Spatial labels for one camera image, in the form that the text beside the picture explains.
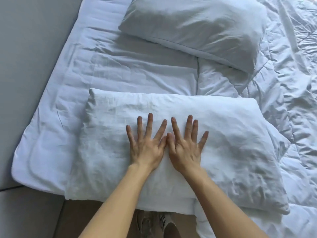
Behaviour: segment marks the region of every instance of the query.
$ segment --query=hand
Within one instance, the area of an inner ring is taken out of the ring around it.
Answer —
[[[164,119],[161,127],[157,131],[155,137],[152,135],[153,114],[149,113],[145,135],[143,136],[142,117],[138,117],[138,140],[134,140],[130,125],[126,126],[126,133],[130,141],[130,159],[131,164],[139,164],[142,167],[148,168],[150,172],[155,170],[162,158],[166,147],[166,136],[163,136],[167,125],[167,120]]]
[[[206,131],[197,144],[198,120],[194,120],[193,116],[189,115],[185,127],[184,139],[181,137],[176,119],[172,117],[172,127],[174,136],[171,133],[167,134],[167,143],[170,148],[169,155],[174,168],[184,175],[188,169],[192,167],[200,167],[201,152],[208,138]]]

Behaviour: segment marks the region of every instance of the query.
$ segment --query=person's left arm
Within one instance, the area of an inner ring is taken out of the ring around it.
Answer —
[[[131,165],[79,238],[126,238],[142,187],[149,174],[160,164],[166,146],[166,136],[162,136],[167,120],[162,122],[153,139],[152,123],[153,114],[149,113],[143,136],[142,117],[138,117],[137,141],[134,140],[131,127],[127,125]]]

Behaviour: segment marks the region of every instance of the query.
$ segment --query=person's right hand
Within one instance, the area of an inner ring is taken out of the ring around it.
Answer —
[[[208,138],[208,131],[204,133],[197,144],[198,120],[194,120],[193,123],[192,115],[188,116],[184,139],[174,117],[172,117],[172,127],[174,135],[167,134],[170,159],[174,168],[185,175],[191,168],[200,167],[201,152]]]

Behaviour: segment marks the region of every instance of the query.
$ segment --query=person's right arm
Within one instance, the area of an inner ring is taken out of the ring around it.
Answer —
[[[200,167],[200,156],[208,138],[205,132],[197,144],[198,121],[188,116],[182,138],[172,118],[174,136],[167,134],[169,155],[174,168],[187,180],[200,202],[217,238],[268,238],[268,236],[228,198]]]

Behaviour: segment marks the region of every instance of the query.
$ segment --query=bedding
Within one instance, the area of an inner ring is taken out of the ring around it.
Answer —
[[[13,178],[64,195],[89,88],[251,97],[291,143],[279,161],[290,214],[244,211],[270,237],[317,237],[317,3],[257,1],[266,7],[267,28],[255,72],[248,74],[122,34],[118,26],[131,0],[84,0],[15,151]],[[197,216],[201,237],[214,237],[195,199],[175,202]]]
[[[255,0],[132,0],[119,30],[252,74],[266,21]]]
[[[138,116],[153,113],[153,130],[157,130],[162,120],[173,116],[184,129],[187,116],[194,114],[199,120],[198,136],[206,130],[210,134],[201,166],[228,197],[241,207],[289,213],[267,121],[254,99],[135,94],[94,88],[89,93],[66,199],[105,201],[110,196],[130,162],[125,127],[131,124],[136,132]],[[172,132],[170,124],[165,132]],[[171,197],[196,198],[186,180],[172,167],[167,150],[160,166],[145,183],[138,208],[162,210],[164,207],[157,207],[153,196],[160,196],[166,203]],[[169,211],[176,207],[186,212],[179,205]]]

